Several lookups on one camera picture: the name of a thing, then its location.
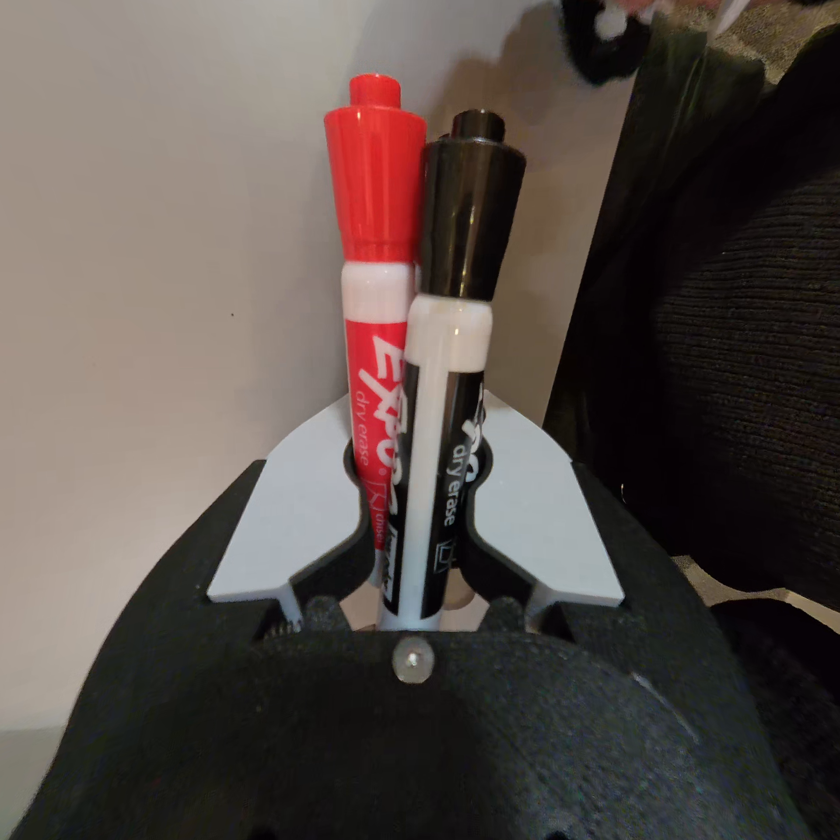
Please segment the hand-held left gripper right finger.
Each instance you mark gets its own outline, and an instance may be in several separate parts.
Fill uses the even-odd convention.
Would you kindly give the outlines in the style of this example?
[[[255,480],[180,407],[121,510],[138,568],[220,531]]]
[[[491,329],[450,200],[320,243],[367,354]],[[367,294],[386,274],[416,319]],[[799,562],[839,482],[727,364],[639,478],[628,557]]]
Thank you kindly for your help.
[[[625,593],[571,457],[489,391],[484,412],[461,519],[467,585],[485,602],[514,599],[536,632],[556,604],[620,606]]]

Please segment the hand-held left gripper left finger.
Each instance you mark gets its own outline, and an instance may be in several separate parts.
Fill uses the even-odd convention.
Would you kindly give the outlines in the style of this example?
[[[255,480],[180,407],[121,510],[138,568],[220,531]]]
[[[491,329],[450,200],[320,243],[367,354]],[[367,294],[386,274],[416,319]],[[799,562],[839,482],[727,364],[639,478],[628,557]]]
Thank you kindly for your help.
[[[270,452],[206,595],[274,600],[286,620],[300,621],[313,597],[341,602],[356,592],[374,564],[345,395]]]

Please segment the red dry erase marker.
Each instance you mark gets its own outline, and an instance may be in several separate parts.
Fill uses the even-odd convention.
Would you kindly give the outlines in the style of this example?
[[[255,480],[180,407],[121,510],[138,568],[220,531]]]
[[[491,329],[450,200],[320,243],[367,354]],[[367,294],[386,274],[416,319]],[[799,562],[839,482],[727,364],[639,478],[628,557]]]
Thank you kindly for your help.
[[[350,103],[328,112],[324,129],[344,259],[353,456],[373,528],[370,582],[381,586],[427,126],[403,109],[396,79],[367,73],[350,80]]]

